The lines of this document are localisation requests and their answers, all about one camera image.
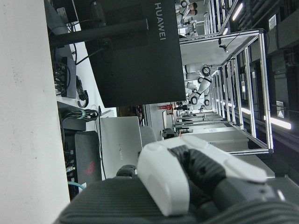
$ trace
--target electronic device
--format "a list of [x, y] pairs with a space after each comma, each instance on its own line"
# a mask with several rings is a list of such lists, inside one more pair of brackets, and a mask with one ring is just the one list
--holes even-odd
[[66, 83], [69, 82], [69, 87], [67, 88], [66, 92], [64, 94], [61, 94], [62, 97], [69, 97], [69, 98], [76, 98], [76, 65], [75, 61], [73, 59], [70, 59], [68, 57], [63, 57], [61, 59], [61, 62], [66, 64], [67, 67], [64, 67], [64, 80]]
[[105, 107], [185, 99], [174, 4], [168, 0], [74, 3], [80, 21], [94, 20], [81, 23], [83, 31], [98, 28], [97, 18], [107, 27], [145, 18], [148, 22], [145, 31], [85, 42], [88, 54], [103, 48], [89, 60]]
[[[100, 166], [99, 138], [95, 131], [76, 132], [65, 136], [65, 161], [68, 181], [77, 182], [85, 187], [102, 180]], [[69, 186], [70, 198], [78, 188]]]
[[124, 165], [137, 165], [142, 142], [138, 117], [100, 118], [106, 178]]
[[[80, 111], [80, 108], [71, 106], [62, 102], [57, 101], [59, 114], [62, 116], [66, 111]], [[86, 131], [86, 121], [83, 119], [66, 119], [63, 121], [63, 129], [72, 132], [83, 132]]]

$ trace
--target black monitor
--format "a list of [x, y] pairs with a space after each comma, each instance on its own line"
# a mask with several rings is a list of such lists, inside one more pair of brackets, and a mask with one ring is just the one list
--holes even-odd
[[[185, 100], [175, 6], [171, 0], [76, 0], [82, 30], [147, 18], [148, 30], [85, 42], [105, 107]], [[97, 22], [102, 14], [104, 18]]]

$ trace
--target chair backrest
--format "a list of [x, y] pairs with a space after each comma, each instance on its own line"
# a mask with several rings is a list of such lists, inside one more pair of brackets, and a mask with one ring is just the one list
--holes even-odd
[[141, 135], [141, 142], [142, 147], [145, 145], [157, 141], [155, 132], [152, 127], [150, 126], [142, 126], [140, 127], [140, 135]]

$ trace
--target silver laptop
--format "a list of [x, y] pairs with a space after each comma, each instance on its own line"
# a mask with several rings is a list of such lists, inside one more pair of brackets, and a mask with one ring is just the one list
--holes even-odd
[[106, 178], [124, 165], [137, 165], [142, 150], [138, 117], [100, 118]]

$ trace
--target robotic arm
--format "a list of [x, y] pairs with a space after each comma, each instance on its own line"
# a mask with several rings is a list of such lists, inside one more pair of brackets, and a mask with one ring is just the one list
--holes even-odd
[[199, 77], [198, 78], [198, 82], [200, 83], [199, 89], [197, 90], [196, 93], [192, 93], [190, 95], [190, 102], [193, 105], [196, 105], [198, 103], [198, 100], [200, 98], [204, 98], [205, 97], [205, 92], [208, 93], [209, 92], [209, 88], [211, 85], [211, 76], [208, 77]]
[[165, 216], [188, 212], [188, 177], [224, 211], [234, 204], [283, 200], [266, 184], [266, 172], [190, 135], [148, 144], [138, 176]]

